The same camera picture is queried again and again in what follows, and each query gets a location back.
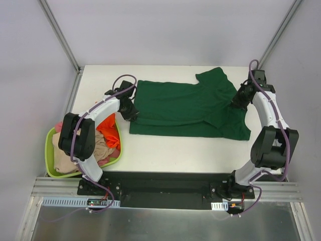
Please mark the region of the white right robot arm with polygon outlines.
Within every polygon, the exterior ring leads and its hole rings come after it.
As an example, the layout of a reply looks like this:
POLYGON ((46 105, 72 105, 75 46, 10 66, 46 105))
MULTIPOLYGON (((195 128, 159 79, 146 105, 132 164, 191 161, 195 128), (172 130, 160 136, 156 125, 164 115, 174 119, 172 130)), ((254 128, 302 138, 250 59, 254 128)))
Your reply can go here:
POLYGON ((275 89, 267 84, 263 70, 250 70, 231 101, 233 108, 246 110, 248 105, 257 110, 262 130, 250 152, 250 160, 231 173, 226 193, 237 198, 250 190, 250 184, 272 170, 288 168, 299 133, 284 121, 276 103, 275 89))

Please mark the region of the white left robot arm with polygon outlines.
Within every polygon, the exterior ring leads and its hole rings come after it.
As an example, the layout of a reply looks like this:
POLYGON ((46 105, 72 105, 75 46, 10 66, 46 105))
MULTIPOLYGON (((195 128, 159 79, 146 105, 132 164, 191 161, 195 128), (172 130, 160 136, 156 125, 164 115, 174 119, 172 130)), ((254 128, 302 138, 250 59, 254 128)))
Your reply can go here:
POLYGON ((106 189, 106 183, 101 180, 103 171, 94 157, 96 128, 117 112, 125 121, 137 119, 139 111, 132 102, 135 85, 124 80, 88 110, 79 114, 69 112, 64 116, 58 147, 70 157, 83 178, 90 181, 88 188, 94 195, 101 195, 106 189))

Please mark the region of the dark green t-shirt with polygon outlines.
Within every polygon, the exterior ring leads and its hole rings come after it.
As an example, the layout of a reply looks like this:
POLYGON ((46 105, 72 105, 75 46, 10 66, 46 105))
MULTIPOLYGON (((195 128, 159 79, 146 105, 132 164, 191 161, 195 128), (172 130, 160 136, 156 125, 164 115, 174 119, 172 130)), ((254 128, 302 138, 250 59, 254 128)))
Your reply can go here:
POLYGON ((237 90, 223 69, 195 75, 196 84, 139 80, 130 134, 248 141, 246 111, 230 103, 237 90))

